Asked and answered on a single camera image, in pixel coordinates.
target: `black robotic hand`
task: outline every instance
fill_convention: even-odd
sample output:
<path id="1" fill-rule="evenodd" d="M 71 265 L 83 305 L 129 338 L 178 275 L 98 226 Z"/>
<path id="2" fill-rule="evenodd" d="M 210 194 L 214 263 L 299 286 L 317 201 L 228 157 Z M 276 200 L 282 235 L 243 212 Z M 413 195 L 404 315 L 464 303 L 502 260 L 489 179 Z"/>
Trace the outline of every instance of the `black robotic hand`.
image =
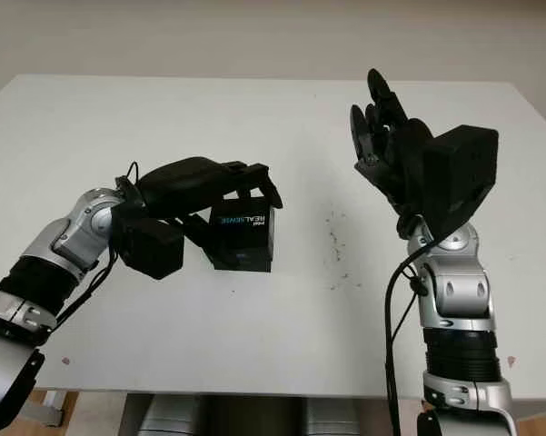
<path id="1" fill-rule="evenodd" d="M 116 179 L 125 201 L 112 209 L 111 245 L 124 263 L 155 279 L 179 270 L 184 236 L 211 260 L 234 266 L 220 235 L 196 212 L 214 206 L 228 193 L 250 197 L 258 188 L 275 208 L 283 202 L 261 163 L 216 163 L 191 157 L 157 168 L 132 184 Z"/>
<path id="2" fill-rule="evenodd" d="M 433 137 L 425 123 L 407 117 L 380 73 L 370 70 L 367 82 L 374 104 L 365 114 L 356 105 L 351 110 L 355 168 L 400 215 L 401 238 L 423 219 L 440 240 L 469 220 L 494 185 L 499 135 L 460 125 Z"/>

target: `black box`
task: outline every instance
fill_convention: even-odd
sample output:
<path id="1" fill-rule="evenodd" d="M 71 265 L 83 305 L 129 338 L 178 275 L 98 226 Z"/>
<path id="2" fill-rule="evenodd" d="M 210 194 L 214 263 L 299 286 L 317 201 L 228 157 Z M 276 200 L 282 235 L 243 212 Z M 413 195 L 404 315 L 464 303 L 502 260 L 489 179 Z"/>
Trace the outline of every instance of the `black box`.
<path id="1" fill-rule="evenodd" d="M 274 209 L 264 197 L 223 200 L 212 207 L 210 225 L 238 261 L 231 267 L 214 259 L 216 270 L 271 271 Z"/>

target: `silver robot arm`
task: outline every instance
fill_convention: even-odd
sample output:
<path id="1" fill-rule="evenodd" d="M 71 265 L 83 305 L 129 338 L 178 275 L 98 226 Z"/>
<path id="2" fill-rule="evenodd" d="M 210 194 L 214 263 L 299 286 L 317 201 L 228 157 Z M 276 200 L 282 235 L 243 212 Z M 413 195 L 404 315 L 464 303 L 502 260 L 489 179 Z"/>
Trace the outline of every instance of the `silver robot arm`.
<path id="1" fill-rule="evenodd" d="M 37 350 L 56 327 L 65 299 L 107 248 L 117 191 L 93 189 L 48 224 L 0 282 L 0 430 L 35 385 L 45 357 Z"/>
<path id="2" fill-rule="evenodd" d="M 156 168 L 135 183 L 115 179 L 117 190 L 85 193 L 65 217 L 48 224 L 0 282 L 0 430 L 20 411 L 45 357 L 37 347 L 83 304 L 121 257 L 156 280 L 179 270 L 184 237 L 208 258 L 237 266 L 228 247 L 198 211 L 237 192 L 258 188 L 271 207 L 282 208 L 268 167 L 191 157 Z M 109 247 L 109 263 L 63 311 L 65 300 Z"/>
<path id="3" fill-rule="evenodd" d="M 417 226 L 408 252 L 431 240 L 427 227 Z M 466 223 L 414 261 L 425 290 L 419 297 L 428 350 L 424 398 L 434 407 L 419 417 L 419 436 L 517 434 L 511 390 L 495 354 L 491 287 L 478 249 L 478 235 Z"/>

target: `silver joint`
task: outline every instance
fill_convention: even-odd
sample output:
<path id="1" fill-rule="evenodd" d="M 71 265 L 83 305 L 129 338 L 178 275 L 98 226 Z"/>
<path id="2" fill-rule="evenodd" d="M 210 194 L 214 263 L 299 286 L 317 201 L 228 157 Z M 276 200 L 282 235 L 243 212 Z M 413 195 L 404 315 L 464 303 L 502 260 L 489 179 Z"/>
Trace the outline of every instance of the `silver joint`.
<path id="1" fill-rule="evenodd" d="M 442 396 L 447 407 L 497 412 L 507 422 L 511 434 L 517 434 L 515 420 L 511 415 L 511 387 L 506 380 L 460 381 L 444 379 L 428 372 L 424 372 L 423 380 L 425 387 L 437 392 L 432 396 Z"/>
<path id="2" fill-rule="evenodd" d="M 418 250 L 430 238 L 426 226 L 419 226 L 408 252 Z M 491 290 L 478 249 L 478 235 L 466 223 L 414 262 L 428 291 L 420 299 L 423 327 L 494 330 Z"/>
<path id="3" fill-rule="evenodd" d="M 70 272 L 78 282 L 105 250 L 111 235 L 111 208 L 123 201 L 117 191 L 84 193 L 65 217 L 48 224 L 23 256 L 38 257 Z"/>
<path id="4" fill-rule="evenodd" d="M 56 327 L 56 318 L 48 310 L 2 291 L 0 291 L 0 319 L 29 332 L 37 332 L 41 328 L 53 330 Z"/>

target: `metal bracket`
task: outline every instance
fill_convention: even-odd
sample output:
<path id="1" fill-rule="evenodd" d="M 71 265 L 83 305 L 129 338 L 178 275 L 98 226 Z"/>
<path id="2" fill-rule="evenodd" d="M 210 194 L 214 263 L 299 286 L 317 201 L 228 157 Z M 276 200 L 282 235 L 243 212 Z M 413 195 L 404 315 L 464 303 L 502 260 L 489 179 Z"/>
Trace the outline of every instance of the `metal bracket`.
<path id="1" fill-rule="evenodd" d="M 48 391 L 42 404 L 27 400 L 20 410 L 25 418 L 41 422 L 47 427 L 60 427 L 63 424 L 65 412 L 66 391 Z"/>

